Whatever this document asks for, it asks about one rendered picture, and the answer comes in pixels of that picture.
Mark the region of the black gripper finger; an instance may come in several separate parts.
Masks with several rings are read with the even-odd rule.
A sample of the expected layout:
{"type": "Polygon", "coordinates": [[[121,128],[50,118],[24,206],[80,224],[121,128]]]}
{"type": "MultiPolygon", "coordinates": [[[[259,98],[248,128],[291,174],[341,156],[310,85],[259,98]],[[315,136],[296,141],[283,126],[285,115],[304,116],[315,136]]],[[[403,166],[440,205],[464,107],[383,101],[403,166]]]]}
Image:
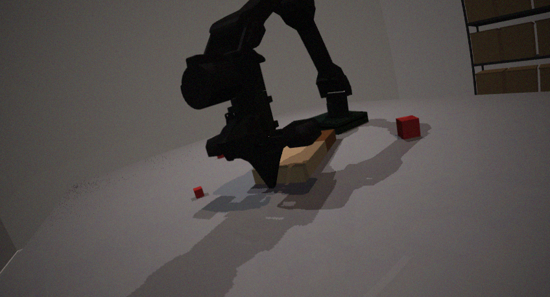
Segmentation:
{"type": "Polygon", "coordinates": [[[278,177],[278,169],[283,149],[286,145],[282,145],[275,150],[262,150],[257,154],[264,162],[267,178],[271,188],[275,188],[278,177]]]}
{"type": "Polygon", "coordinates": [[[251,157],[242,157],[242,158],[238,158],[238,159],[242,159],[242,160],[245,160],[247,161],[248,163],[251,164],[251,166],[253,166],[253,168],[257,171],[257,173],[260,175],[261,179],[266,183],[266,185],[268,186],[269,189],[271,189],[270,187],[270,184],[269,184],[269,181],[268,181],[268,178],[267,178],[267,174],[266,174],[266,170],[265,170],[265,165],[264,165],[264,162],[263,160],[257,155],[259,154],[262,150],[264,150],[263,148],[263,144],[260,144],[260,147],[257,148],[257,152],[251,156],[251,157]]]}

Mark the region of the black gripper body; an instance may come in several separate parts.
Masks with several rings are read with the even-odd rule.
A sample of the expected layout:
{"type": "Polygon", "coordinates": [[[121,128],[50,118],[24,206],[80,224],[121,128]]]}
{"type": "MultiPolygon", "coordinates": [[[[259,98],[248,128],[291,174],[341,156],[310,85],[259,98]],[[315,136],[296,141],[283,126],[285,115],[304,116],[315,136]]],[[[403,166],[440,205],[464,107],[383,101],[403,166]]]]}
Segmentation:
{"type": "MultiPolygon", "coordinates": [[[[276,130],[279,124],[278,120],[274,121],[273,119],[270,108],[270,102],[273,102],[272,96],[267,96],[267,91],[234,98],[230,101],[232,106],[227,108],[228,113],[233,112],[238,117],[245,114],[245,107],[254,106],[254,109],[267,121],[270,128],[269,137],[267,141],[260,142],[257,146],[260,147],[260,144],[263,144],[264,150],[279,149],[284,144],[289,148],[307,147],[312,145],[322,134],[320,123],[314,117],[293,121],[284,128],[276,130]]],[[[218,136],[219,134],[207,140],[206,150],[208,157],[222,155],[216,144],[218,136]]]]}

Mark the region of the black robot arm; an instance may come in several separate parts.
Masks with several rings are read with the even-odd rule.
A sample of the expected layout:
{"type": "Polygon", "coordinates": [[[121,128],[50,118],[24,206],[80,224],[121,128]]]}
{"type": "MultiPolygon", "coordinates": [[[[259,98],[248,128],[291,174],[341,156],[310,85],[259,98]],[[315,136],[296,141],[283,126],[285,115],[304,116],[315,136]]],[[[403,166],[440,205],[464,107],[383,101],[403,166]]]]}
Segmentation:
{"type": "MultiPolygon", "coordinates": [[[[325,118],[342,119],[353,114],[348,111],[347,100],[352,87],[326,49],[314,21],[315,10],[314,0],[249,0],[240,10],[216,21],[210,27],[204,54],[186,58],[180,86],[186,103],[202,110],[266,90],[260,66],[266,59],[254,48],[265,34],[264,22],[275,12],[298,31],[315,64],[318,92],[327,102],[325,118]]],[[[254,106],[244,110],[245,114],[238,117],[233,112],[224,115],[226,126],[216,144],[227,161],[253,156],[258,144],[269,137],[269,125],[254,106]]]]}

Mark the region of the brown square block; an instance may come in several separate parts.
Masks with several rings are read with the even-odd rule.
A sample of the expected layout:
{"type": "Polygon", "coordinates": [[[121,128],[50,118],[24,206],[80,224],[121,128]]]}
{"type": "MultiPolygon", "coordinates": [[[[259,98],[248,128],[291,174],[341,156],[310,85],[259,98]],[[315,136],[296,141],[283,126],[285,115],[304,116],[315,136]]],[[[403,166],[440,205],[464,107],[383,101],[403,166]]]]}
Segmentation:
{"type": "MultiPolygon", "coordinates": [[[[306,182],[327,154],[326,141],[315,141],[307,147],[283,149],[276,183],[306,182]]],[[[265,184],[252,169],[255,184],[265,184]]]]}

